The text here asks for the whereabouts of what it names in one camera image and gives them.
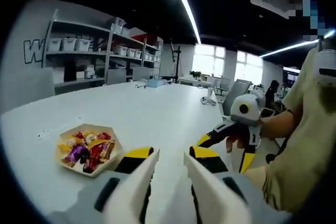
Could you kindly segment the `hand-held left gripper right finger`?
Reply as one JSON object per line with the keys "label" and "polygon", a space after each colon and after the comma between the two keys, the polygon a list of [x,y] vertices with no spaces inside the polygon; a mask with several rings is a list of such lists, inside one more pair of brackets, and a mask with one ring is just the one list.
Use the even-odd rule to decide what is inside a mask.
{"label": "hand-held left gripper right finger", "polygon": [[190,146],[188,176],[197,223],[287,223],[291,214],[266,204],[242,174],[228,171],[210,148]]}

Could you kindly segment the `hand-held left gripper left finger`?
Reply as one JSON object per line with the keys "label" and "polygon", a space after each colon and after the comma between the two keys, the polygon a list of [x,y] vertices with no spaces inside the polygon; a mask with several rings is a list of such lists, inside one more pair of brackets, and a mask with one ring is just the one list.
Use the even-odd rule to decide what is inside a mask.
{"label": "hand-held left gripper left finger", "polygon": [[79,191],[76,202],[49,215],[50,223],[145,223],[151,180],[160,151],[134,149],[115,170],[99,175]]}

